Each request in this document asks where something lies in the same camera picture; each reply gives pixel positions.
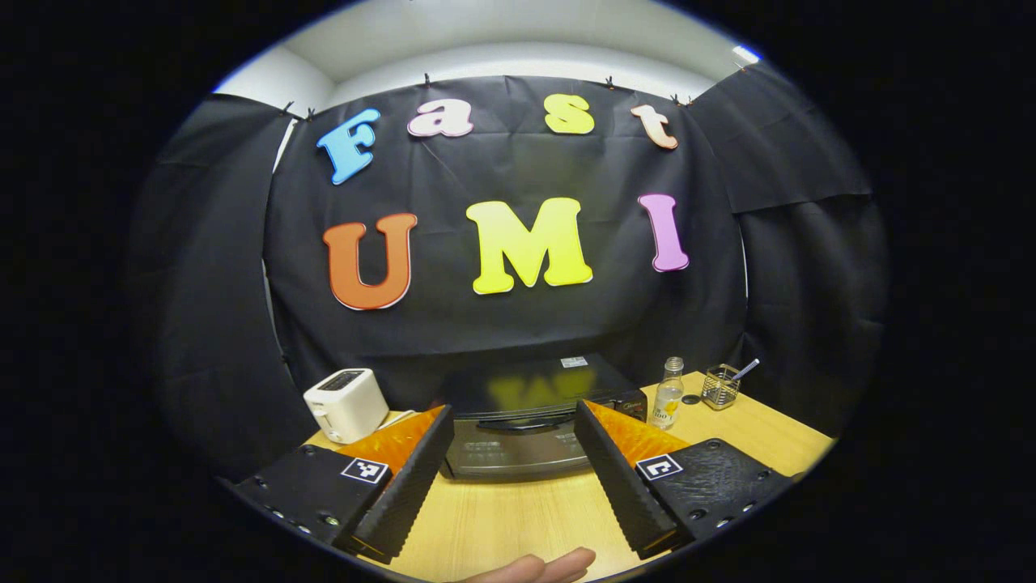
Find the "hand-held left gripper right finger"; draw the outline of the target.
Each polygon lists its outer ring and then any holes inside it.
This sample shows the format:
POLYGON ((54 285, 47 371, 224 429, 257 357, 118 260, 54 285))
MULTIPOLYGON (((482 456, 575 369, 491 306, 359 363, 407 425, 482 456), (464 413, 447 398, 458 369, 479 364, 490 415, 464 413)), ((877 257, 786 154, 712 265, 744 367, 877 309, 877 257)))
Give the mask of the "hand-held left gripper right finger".
POLYGON ((699 545, 795 480, 719 438, 689 444, 599 403, 577 403, 575 435, 618 528, 640 558, 699 545))

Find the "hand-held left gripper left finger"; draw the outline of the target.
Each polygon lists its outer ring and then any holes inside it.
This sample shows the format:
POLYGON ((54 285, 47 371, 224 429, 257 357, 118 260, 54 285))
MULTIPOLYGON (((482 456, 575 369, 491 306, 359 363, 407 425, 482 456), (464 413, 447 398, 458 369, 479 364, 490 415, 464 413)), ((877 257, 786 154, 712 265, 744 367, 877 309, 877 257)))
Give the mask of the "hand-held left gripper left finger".
POLYGON ((337 449, 304 444, 231 491, 305 538, 391 564, 452 439, 454 410, 433 407, 337 449))

